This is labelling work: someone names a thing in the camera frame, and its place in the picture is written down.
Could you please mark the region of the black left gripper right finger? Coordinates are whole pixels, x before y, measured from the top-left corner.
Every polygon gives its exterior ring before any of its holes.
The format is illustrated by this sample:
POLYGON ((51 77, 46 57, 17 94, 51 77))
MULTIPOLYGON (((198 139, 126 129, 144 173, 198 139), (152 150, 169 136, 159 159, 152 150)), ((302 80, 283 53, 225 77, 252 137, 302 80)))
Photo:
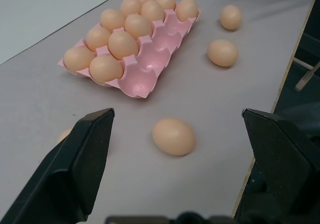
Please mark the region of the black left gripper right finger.
POLYGON ((296 123, 244 109, 255 161, 282 214, 320 224, 320 148, 296 123))

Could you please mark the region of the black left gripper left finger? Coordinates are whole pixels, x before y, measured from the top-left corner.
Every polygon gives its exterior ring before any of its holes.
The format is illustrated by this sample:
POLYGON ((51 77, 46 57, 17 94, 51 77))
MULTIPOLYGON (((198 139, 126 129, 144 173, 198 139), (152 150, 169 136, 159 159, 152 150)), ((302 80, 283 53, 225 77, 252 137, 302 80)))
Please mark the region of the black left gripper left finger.
POLYGON ((115 111, 79 119, 42 160, 0 224, 77 224, 92 213, 104 174, 115 111))

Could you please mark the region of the pink egg tray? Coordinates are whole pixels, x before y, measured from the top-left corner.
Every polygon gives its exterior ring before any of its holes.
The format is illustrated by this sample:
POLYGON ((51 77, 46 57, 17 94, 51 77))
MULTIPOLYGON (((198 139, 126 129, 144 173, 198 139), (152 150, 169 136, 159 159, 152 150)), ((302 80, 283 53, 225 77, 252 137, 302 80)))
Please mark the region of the pink egg tray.
MULTIPOLYGON (((92 78, 89 67, 71 73, 88 77, 101 86, 118 88, 129 97, 146 98, 153 91, 161 72, 169 64, 172 54, 180 47, 183 38, 189 33, 199 17, 200 12, 198 10, 197 17, 188 18, 184 22, 179 21, 176 14, 177 5, 178 3, 176 3, 174 10, 164 9, 164 21, 149 21, 153 33, 152 36, 147 35, 136 40, 139 48, 138 55, 117 60, 124 70, 120 79, 114 79, 103 84, 98 83, 92 78)), ((88 48, 85 39, 80 40, 74 47, 76 46, 88 48)), ((97 48, 93 53, 95 57, 109 55, 115 58, 110 53, 108 44, 97 48)), ((59 64, 67 69, 64 58, 59 61, 59 64)))

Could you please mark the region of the light wooden bar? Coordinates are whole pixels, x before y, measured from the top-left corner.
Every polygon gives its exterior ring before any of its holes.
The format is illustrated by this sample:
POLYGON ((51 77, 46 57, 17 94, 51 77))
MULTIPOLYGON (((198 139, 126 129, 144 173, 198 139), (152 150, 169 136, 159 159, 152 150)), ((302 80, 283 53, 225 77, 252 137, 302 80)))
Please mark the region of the light wooden bar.
POLYGON ((293 61, 308 70, 294 87, 296 91, 301 91, 305 87, 305 85, 311 80, 314 73, 320 68, 320 61, 315 66, 311 66, 295 57, 293 58, 293 61))

